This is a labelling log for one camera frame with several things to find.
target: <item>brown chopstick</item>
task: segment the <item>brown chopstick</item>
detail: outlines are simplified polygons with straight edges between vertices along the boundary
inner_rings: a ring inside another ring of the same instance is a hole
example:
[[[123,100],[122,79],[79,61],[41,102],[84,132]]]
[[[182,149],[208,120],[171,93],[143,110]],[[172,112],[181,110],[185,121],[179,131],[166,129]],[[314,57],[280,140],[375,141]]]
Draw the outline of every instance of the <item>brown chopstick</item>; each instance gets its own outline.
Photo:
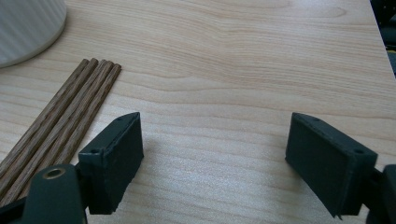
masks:
[[[9,186],[15,181],[26,163],[44,142],[60,116],[70,105],[90,74],[89,71],[94,64],[95,62],[93,61],[88,63],[88,60],[81,62],[23,135],[21,140],[2,161],[0,164],[0,198],[4,197]]]
[[[17,177],[12,176],[15,181],[8,180],[13,183],[8,184],[7,193],[4,194],[0,204],[12,203],[19,197],[25,196],[29,181],[36,172],[58,161],[61,163],[71,161],[100,105],[120,73],[120,65],[107,61],[101,61],[94,69],[71,104],[45,136],[45,140],[42,141],[36,153],[25,160],[21,174]]]

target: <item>wooden table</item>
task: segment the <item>wooden table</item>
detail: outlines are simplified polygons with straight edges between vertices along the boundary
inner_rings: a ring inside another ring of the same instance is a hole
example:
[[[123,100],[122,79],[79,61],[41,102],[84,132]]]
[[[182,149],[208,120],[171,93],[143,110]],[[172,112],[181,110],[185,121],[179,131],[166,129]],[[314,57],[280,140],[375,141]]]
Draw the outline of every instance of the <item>wooden table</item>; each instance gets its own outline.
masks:
[[[80,148],[140,111],[146,157],[91,223],[339,222],[285,163],[293,111],[378,152],[378,169],[396,161],[396,82],[369,1],[66,4],[59,40],[0,70],[0,160],[83,58],[120,63]]]

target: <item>wooden chopstick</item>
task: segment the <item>wooden chopstick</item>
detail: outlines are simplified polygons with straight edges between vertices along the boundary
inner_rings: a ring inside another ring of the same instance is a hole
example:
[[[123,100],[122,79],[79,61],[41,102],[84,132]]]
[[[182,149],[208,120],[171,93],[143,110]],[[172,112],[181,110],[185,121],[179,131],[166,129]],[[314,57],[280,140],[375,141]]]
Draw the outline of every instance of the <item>wooden chopstick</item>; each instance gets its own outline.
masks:
[[[110,74],[107,76],[105,83],[102,85],[101,89],[97,93],[97,97],[95,97],[91,102],[90,107],[88,108],[88,116],[83,118],[80,125],[78,125],[78,127],[75,129],[72,136],[70,137],[71,139],[75,139],[76,141],[67,142],[64,150],[61,151],[61,154],[58,156],[57,160],[53,164],[69,163],[73,159],[79,143],[82,141],[84,134],[88,131],[89,125],[86,125],[86,123],[91,123],[95,118],[95,115],[98,112],[100,105],[106,99],[106,96],[110,91],[113,83],[117,79],[120,71],[121,66],[116,63]]]
[[[83,60],[69,79],[40,113],[21,140],[11,149],[0,164],[0,198],[6,194],[9,186],[21,173],[29,159],[44,142],[52,127],[77,95],[79,88],[90,74],[93,61]]]
[[[37,151],[31,157],[25,155],[25,160],[15,160],[16,162],[12,163],[24,163],[21,174],[12,175],[9,170],[5,172],[4,177],[11,177],[13,180],[8,180],[7,192],[4,193],[0,205],[12,203],[19,197],[25,196],[30,179],[41,169],[52,164],[71,161],[100,105],[106,99],[106,95],[120,73],[120,65],[114,65],[112,62],[101,61],[97,67],[95,66],[91,67],[88,80],[66,110],[58,116],[58,121],[44,136],[45,139],[41,141],[42,144],[38,146]]]
[[[35,153],[35,155],[33,155],[33,157],[27,161],[27,164],[26,164],[26,166],[24,166],[24,168],[21,172],[21,175],[18,175],[18,177],[12,183],[11,187],[8,189],[7,193],[3,197],[1,204],[12,203],[16,199],[18,199],[18,196],[20,195],[24,186],[30,180],[31,176],[33,176],[37,166],[39,165],[40,162],[43,161],[45,155],[47,153],[49,153],[50,148],[53,145],[55,145],[55,143],[57,141],[63,140],[63,139],[60,139],[60,137],[61,137],[60,133],[62,133],[62,130],[68,129],[70,127],[70,125],[73,125],[71,121],[75,121],[74,120],[75,112],[77,112],[78,109],[81,110],[81,108],[85,108],[85,106],[83,106],[83,107],[80,107],[80,106],[81,106],[84,96],[86,96],[86,94],[90,90],[92,83],[94,83],[94,81],[100,74],[104,73],[103,69],[105,67],[109,71],[111,69],[112,65],[113,65],[112,63],[107,64],[107,62],[105,60],[102,60],[99,63],[99,65],[95,68],[95,70],[91,73],[88,80],[84,83],[82,88],[79,90],[78,94],[73,99],[70,106],[67,107],[67,109],[64,111],[64,113],[62,114],[62,116],[60,117],[58,122],[55,124],[55,126],[50,131],[49,135],[46,137],[45,141],[42,143],[42,145],[39,147],[39,149]]]

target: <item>white cup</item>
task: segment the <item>white cup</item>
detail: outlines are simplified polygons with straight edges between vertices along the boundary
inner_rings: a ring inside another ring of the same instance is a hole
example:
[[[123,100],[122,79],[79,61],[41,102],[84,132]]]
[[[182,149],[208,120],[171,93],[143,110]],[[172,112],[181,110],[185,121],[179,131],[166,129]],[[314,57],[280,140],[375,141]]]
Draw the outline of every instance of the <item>white cup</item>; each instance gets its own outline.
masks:
[[[64,0],[0,0],[0,68],[49,47],[66,19]]]

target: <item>black plastic part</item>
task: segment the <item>black plastic part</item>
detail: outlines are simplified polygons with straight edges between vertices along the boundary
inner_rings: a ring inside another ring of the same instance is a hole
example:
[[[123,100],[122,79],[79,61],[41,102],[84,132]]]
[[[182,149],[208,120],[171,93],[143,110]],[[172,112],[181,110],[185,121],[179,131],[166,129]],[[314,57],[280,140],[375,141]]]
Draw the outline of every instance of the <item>black plastic part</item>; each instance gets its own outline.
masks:
[[[396,0],[370,0],[379,27],[387,24],[396,14]]]
[[[73,165],[51,166],[34,176],[22,223],[87,223]]]
[[[116,211],[142,159],[139,113],[115,119],[78,153],[78,169],[91,182],[85,192],[91,214]]]
[[[317,194],[333,217],[357,215],[361,184],[377,154],[326,122],[293,113],[286,161]]]
[[[387,49],[396,50],[396,15],[379,30]]]
[[[17,200],[0,208],[0,223],[17,223],[21,221],[26,198]]]
[[[390,223],[396,223],[396,165],[387,165],[381,181],[382,200],[388,210]]]
[[[361,197],[363,203],[370,209],[366,223],[389,223],[389,214],[382,200],[383,174],[373,170],[369,179],[361,185]]]

